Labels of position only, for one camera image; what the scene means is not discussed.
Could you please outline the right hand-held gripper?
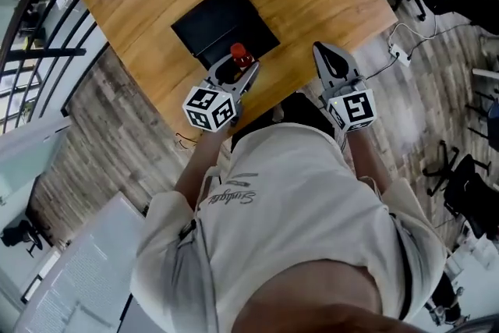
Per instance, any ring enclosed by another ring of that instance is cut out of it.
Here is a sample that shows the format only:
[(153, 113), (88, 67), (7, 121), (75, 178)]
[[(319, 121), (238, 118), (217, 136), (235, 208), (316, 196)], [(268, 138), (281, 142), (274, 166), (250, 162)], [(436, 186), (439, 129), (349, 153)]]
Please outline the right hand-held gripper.
[(346, 50), (322, 42), (313, 43), (317, 74), (326, 90), (320, 95), (325, 111), (338, 126), (338, 136), (366, 128), (377, 119), (373, 90), (359, 76), (353, 56)]

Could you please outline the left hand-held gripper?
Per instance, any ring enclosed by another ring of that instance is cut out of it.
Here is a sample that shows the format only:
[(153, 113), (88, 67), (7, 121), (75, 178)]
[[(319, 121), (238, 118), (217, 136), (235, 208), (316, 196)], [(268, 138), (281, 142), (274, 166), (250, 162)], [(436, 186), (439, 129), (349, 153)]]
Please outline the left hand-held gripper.
[(234, 126), (242, 114), (242, 96), (250, 90), (259, 69), (260, 63), (255, 61), (239, 77), (239, 66), (231, 54), (214, 63), (182, 104), (189, 124), (212, 133)]

